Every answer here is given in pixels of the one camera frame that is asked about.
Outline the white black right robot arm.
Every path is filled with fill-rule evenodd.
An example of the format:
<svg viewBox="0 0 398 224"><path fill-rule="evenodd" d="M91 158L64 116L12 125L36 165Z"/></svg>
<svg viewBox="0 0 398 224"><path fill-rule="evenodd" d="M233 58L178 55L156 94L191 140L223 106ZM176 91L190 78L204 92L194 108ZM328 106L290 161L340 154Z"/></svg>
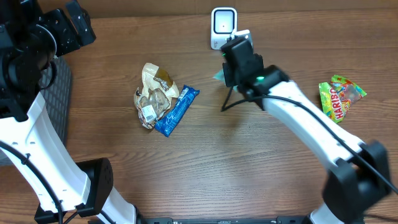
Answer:
<svg viewBox="0 0 398 224"><path fill-rule="evenodd" d="M364 223L369 208L397 191L380 142L367 144L334 123L279 67L265 67L247 37L230 37L221 51L226 86L283 122L326 169L323 203L304 223Z"/></svg>

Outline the blue cookie packet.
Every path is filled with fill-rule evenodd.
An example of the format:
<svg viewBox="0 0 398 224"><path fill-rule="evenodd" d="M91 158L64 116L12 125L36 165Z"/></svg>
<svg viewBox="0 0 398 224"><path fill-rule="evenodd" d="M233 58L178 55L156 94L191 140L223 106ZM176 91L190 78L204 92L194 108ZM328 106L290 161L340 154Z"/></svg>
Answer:
<svg viewBox="0 0 398 224"><path fill-rule="evenodd" d="M155 129L168 138L199 94L200 90L184 85L174 108L156 122Z"/></svg>

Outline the green gummy candy bag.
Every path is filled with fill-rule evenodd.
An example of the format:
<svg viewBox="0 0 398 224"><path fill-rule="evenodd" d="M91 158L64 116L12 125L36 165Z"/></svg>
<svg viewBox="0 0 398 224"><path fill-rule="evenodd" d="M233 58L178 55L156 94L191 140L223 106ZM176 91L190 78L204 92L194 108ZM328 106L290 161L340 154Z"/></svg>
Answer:
<svg viewBox="0 0 398 224"><path fill-rule="evenodd" d="M330 83L318 85L323 112L335 123L341 122L353 104L362 99L367 93L357 84L334 75Z"/></svg>

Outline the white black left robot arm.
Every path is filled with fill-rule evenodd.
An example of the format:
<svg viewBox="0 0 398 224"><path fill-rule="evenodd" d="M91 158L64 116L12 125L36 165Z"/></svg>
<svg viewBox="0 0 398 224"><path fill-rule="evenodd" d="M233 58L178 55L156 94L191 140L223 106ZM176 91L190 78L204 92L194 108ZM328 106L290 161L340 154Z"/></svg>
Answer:
<svg viewBox="0 0 398 224"><path fill-rule="evenodd" d="M39 85L43 70L56 71L54 58L95 39L90 16L77 1L46 13L37 1L1 1L1 150L38 196L37 223L68 223L75 216L143 221L114 188L108 159L73 161Z"/></svg>

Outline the beige brown snack bag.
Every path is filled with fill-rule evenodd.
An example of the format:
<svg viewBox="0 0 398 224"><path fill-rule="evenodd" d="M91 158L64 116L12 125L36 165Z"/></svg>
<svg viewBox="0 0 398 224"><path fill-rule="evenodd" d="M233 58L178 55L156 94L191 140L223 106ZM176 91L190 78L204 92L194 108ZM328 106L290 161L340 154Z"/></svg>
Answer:
<svg viewBox="0 0 398 224"><path fill-rule="evenodd" d="M152 63L146 63L142 69L142 84L142 90L137 88L134 95L134 105L143 127L153 129L180 92L169 74Z"/></svg>

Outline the light teal snack packet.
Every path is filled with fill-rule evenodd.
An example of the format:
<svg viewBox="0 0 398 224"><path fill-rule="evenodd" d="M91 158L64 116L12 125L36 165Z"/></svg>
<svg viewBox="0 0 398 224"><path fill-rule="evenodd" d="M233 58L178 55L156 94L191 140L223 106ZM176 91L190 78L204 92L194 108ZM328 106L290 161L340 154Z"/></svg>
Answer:
<svg viewBox="0 0 398 224"><path fill-rule="evenodd" d="M213 78L216 79L216 80L219 80L219 81L223 82L224 85L226 84L225 78L224 78L224 71L223 71L223 70L218 71L218 72L213 76Z"/></svg>

